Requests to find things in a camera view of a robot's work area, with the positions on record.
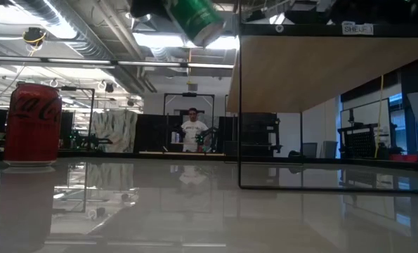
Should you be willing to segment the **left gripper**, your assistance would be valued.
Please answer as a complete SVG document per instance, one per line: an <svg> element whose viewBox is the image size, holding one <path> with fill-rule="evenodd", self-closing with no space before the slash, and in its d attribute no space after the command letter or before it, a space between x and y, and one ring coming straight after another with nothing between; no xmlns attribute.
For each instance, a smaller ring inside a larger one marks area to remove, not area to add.
<svg viewBox="0 0 418 253"><path fill-rule="evenodd" d="M130 13L134 18L140 18L147 14L170 18L162 0L131 0Z"/></svg>

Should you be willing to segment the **green Sprite can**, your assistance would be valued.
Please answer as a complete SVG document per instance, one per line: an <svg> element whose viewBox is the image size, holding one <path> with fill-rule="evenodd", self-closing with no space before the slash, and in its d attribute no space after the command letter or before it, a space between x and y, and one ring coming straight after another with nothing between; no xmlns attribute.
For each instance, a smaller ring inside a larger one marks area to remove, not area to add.
<svg viewBox="0 0 418 253"><path fill-rule="evenodd" d="M162 0L165 10L197 47L207 47L219 38L225 20L211 0Z"/></svg>

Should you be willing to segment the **red Coca-Cola Zero can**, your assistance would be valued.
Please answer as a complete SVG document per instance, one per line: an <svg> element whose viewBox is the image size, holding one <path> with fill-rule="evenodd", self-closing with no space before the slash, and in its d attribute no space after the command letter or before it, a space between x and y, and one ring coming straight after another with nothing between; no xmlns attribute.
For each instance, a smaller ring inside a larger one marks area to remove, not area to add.
<svg viewBox="0 0 418 253"><path fill-rule="evenodd" d="M8 109L4 162L11 166L45 166L57 160L62 98L42 84L17 84Z"/></svg>

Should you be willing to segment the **white shelf label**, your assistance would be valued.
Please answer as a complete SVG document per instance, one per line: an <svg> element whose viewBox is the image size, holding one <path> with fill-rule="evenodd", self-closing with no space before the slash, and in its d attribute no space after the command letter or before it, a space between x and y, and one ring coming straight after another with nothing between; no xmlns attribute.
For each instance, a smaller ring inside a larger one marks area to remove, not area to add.
<svg viewBox="0 0 418 253"><path fill-rule="evenodd" d="M365 23L358 25L355 22L342 22L341 24L343 35L369 35L374 34L374 25Z"/></svg>

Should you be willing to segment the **bright ceiling light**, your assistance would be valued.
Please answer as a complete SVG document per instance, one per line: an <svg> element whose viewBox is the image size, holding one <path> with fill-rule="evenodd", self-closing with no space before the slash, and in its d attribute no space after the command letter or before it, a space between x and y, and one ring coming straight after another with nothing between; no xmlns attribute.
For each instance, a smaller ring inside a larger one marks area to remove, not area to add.
<svg viewBox="0 0 418 253"><path fill-rule="evenodd" d="M207 48L214 50L239 49L240 43L237 37L219 37L207 46L196 46L191 41L183 39L180 35L160 35L133 33L133 37L139 46L149 48Z"/></svg>

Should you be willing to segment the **long ceiling tube light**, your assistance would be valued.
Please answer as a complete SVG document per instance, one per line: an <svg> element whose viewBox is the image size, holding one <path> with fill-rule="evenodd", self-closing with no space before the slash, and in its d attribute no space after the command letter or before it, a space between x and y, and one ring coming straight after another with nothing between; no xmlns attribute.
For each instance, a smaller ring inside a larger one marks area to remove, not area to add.
<svg viewBox="0 0 418 253"><path fill-rule="evenodd" d="M135 60L90 60L73 58L45 58L45 57L20 57L0 56L0 63L27 63L28 65L76 65L80 67L89 66L95 68L114 68L115 66L135 67L173 67L173 68L200 68L232 70L233 65L211 64L211 63L180 63L180 62L157 62L157 61L135 61Z"/></svg>

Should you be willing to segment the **leaf patterned cloth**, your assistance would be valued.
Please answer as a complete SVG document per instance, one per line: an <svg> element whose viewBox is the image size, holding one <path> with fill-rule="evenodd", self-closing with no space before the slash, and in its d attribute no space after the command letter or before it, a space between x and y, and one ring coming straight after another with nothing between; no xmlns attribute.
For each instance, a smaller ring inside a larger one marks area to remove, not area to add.
<svg viewBox="0 0 418 253"><path fill-rule="evenodd" d="M132 153L136 138L138 114L129 110L95 112L92 116L91 133L110 143L99 143L104 153Z"/></svg>

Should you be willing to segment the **person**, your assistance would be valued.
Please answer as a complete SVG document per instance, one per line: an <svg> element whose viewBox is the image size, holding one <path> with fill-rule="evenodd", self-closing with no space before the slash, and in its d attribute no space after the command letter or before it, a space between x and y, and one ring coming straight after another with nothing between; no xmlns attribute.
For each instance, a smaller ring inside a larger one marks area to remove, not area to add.
<svg viewBox="0 0 418 253"><path fill-rule="evenodd" d="M198 120L198 113L196 108L188 110L189 120L182 123L181 128L185 136L183 137L183 152L195 153L197 152L196 135L201 134L208 129L208 126Z"/></svg>

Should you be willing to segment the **black rack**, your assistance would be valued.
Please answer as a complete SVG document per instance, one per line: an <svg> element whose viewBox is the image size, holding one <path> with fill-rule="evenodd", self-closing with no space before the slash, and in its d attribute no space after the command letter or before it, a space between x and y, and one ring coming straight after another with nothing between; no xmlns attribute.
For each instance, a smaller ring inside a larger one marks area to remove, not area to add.
<svg viewBox="0 0 418 253"><path fill-rule="evenodd" d="M242 114L242 155L273 157L280 153L280 119L276 113Z"/></svg>

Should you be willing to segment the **dark grey chair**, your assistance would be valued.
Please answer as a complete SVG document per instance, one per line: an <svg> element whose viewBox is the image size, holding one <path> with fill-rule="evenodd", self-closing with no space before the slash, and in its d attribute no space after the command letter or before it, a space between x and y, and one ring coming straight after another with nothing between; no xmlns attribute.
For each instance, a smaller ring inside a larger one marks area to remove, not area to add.
<svg viewBox="0 0 418 253"><path fill-rule="evenodd" d="M317 143L303 143L302 144L302 155L307 158L316 158L318 153Z"/></svg>

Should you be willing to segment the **grey bin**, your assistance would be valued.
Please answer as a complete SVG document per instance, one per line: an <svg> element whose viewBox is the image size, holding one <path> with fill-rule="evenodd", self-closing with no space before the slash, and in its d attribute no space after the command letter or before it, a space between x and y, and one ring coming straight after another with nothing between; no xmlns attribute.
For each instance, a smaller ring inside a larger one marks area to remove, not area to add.
<svg viewBox="0 0 418 253"><path fill-rule="evenodd" d="M337 156L337 141L324 141L323 142L323 157L327 159L335 159Z"/></svg>

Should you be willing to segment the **black pegboard cart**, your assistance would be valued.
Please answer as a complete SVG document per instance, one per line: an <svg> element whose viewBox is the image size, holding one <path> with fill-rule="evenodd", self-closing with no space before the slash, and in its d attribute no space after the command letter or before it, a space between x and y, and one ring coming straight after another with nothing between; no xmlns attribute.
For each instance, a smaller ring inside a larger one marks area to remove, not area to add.
<svg viewBox="0 0 418 253"><path fill-rule="evenodd" d="M345 113L341 119L346 119L346 124L337 129L341 158L390 160L392 155L402 155L404 150L396 145L393 137L396 125L383 122L381 110L378 110L376 120L356 119L354 109L341 113Z"/></svg>

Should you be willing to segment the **red bin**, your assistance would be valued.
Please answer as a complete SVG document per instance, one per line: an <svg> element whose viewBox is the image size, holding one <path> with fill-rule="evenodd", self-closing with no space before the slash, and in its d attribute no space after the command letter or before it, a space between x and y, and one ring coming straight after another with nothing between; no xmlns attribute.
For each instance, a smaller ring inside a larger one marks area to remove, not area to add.
<svg viewBox="0 0 418 253"><path fill-rule="evenodd" d="M418 162L418 155L393 154L390 155L390 160L397 162Z"/></svg>

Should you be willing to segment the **silver ventilation duct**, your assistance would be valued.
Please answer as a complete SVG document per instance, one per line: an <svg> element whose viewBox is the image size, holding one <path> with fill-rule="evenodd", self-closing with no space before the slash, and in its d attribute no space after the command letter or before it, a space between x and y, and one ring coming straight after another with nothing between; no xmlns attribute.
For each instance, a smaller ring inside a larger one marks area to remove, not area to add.
<svg viewBox="0 0 418 253"><path fill-rule="evenodd" d="M25 14L36 18L49 34L61 39L86 60L113 60L115 56L85 23L67 0L7 0ZM130 72L126 67L103 69L129 93L153 92L147 80L137 76L138 67Z"/></svg>

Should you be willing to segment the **black station frame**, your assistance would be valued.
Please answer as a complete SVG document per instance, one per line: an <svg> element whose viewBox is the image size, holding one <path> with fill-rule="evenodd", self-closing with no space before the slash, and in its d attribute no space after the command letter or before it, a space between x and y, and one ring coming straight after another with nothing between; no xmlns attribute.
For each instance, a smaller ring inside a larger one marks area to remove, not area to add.
<svg viewBox="0 0 418 253"><path fill-rule="evenodd" d="M164 99L163 99L163 116L165 118L166 128L164 130L165 133L165 139L164 139L164 149L168 148L168 144L174 144L174 145L183 145L181 142L185 134L183 133L183 130L181 126L178 126L177 124L171 124L169 122L169 113L166 112L167 105L173 101L177 96L183 97L183 98L197 98L201 97L203 98L211 107L211 121L209 124L209 128L207 129L209 133L212 133L213 136L210 138L210 141L208 145L206 143L203 143L202 145L199 144L197 147L197 153L209 153L209 152L216 152L216 134L218 129L214 126L215 123L215 116L214 116L214 103L215 103L215 95L213 94L198 94L198 93L165 93Z"/></svg>
<svg viewBox="0 0 418 253"><path fill-rule="evenodd" d="M79 87L75 87L75 86L62 86L59 88L62 91L90 91L91 92L91 107L90 107L90 117L89 117L89 131L88 131L88 136L85 138L86 141L86 150L90 151L91 150L91 128L92 128L92 121L93 121L93 109L94 109L94 101L95 101L95 94L96 94L96 90L93 88L79 88Z"/></svg>

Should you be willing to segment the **wooden shelf black frame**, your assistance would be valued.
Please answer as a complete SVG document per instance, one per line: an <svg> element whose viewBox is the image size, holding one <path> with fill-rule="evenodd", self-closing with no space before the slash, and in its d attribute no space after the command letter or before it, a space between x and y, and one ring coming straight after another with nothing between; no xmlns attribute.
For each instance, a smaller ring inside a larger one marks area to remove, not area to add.
<svg viewBox="0 0 418 253"><path fill-rule="evenodd" d="M302 114L365 84L384 87L418 60L418 25L373 24L343 35L341 23L240 23L228 109Z"/></svg>

